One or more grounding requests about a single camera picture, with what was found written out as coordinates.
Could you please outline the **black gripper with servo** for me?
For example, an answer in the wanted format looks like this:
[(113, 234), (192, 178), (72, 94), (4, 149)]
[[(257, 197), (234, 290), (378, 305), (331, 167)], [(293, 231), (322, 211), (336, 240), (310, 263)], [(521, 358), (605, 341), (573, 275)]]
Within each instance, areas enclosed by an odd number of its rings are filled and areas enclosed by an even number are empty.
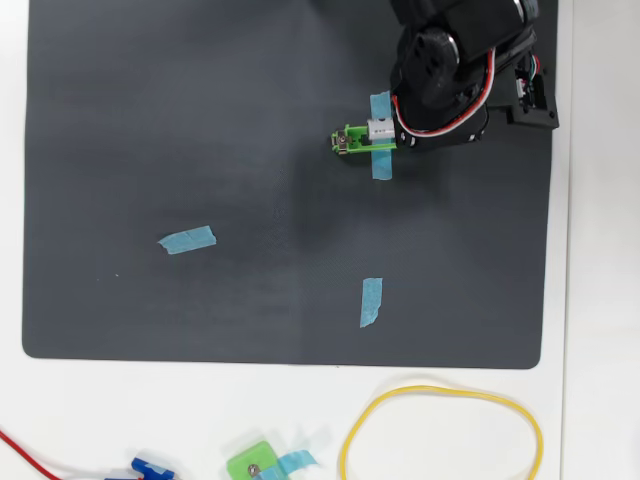
[(498, 24), (406, 30), (392, 80), (398, 145), (436, 149), (476, 142), (489, 122)]

